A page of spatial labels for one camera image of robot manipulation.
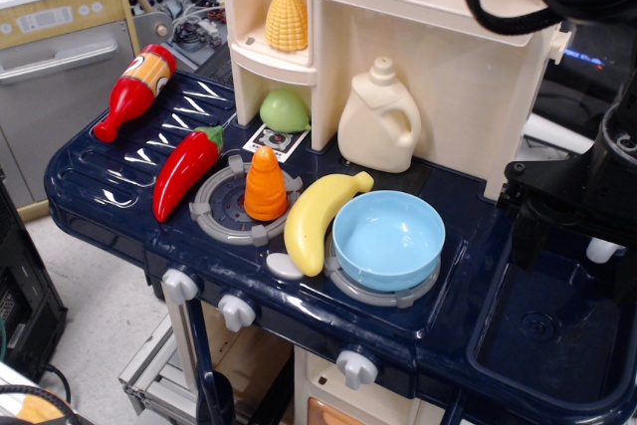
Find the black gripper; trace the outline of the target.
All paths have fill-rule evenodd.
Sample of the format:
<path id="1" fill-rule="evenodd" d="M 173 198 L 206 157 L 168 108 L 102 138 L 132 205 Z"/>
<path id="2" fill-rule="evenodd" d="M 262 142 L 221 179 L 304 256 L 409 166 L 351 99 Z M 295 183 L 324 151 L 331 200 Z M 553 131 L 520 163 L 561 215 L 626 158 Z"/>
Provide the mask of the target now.
<path id="1" fill-rule="evenodd" d="M 553 228 L 624 246 L 613 297 L 636 300 L 636 95 L 605 114 L 592 146 L 566 160 L 507 165 L 504 208 L 514 219 L 512 259 L 532 269 Z"/>

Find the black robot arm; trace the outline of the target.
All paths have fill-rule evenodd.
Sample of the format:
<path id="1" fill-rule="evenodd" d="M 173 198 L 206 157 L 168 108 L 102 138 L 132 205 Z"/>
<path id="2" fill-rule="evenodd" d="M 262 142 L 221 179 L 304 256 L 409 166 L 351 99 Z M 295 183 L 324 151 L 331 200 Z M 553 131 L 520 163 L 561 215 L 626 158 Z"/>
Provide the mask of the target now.
<path id="1" fill-rule="evenodd" d="M 543 0 L 571 22 L 636 18 L 636 0 Z M 623 246 L 613 298 L 636 299 L 636 81 L 630 79 L 600 123 L 593 145 L 562 161 L 512 162 L 499 204 L 515 217 L 513 261 L 530 271 L 554 227 Z"/>

